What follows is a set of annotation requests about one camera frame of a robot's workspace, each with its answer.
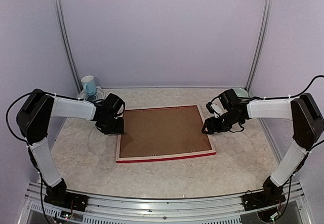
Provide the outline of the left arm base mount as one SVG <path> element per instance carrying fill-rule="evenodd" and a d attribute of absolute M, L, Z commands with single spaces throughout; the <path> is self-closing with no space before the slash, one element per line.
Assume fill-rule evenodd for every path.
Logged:
<path fill-rule="evenodd" d="M 54 206 L 85 212 L 88 199 L 87 195 L 77 194 L 67 191 L 67 185 L 64 179 L 54 187 L 45 184 L 46 195 L 44 201 Z"/>

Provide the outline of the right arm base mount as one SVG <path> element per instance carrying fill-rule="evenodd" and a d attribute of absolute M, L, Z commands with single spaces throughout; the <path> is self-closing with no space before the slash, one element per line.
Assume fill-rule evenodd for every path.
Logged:
<path fill-rule="evenodd" d="M 246 191 L 241 200 L 245 211 L 264 208 L 285 202 L 286 198 L 283 192 L 283 185 L 277 186 L 268 177 L 263 183 L 263 190 L 259 192 Z"/>

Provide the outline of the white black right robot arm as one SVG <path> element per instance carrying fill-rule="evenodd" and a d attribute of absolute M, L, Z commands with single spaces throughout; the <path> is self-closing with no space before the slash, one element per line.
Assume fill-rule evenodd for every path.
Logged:
<path fill-rule="evenodd" d="M 228 89 L 213 101 L 206 104 L 212 114 L 204 121 L 202 133 L 233 132 L 238 124 L 244 131 L 245 122 L 250 119 L 283 119 L 292 123 L 292 143 L 279 163 L 277 169 L 264 182 L 265 190 L 259 194 L 259 202 L 269 206 L 275 201 L 282 187 L 302 167 L 311 151 L 321 144 L 318 140 L 323 134 L 323 115 L 313 96 L 306 90 L 296 95 L 283 97 L 244 97 L 237 90 Z"/>

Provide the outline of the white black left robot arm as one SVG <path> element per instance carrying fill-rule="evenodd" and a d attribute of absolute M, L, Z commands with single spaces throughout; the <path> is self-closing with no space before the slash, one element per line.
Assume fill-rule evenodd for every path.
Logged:
<path fill-rule="evenodd" d="M 14 138 L 26 144 L 32 164 L 43 184 L 52 189 L 50 196 L 60 206 L 71 201 L 48 144 L 48 130 L 53 118 L 92 121 L 104 135 L 124 133 L 126 104 L 110 93 L 106 98 L 89 101 L 45 92 L 39 88 L 14 100 L 7 108 L 5 122 Z"/>

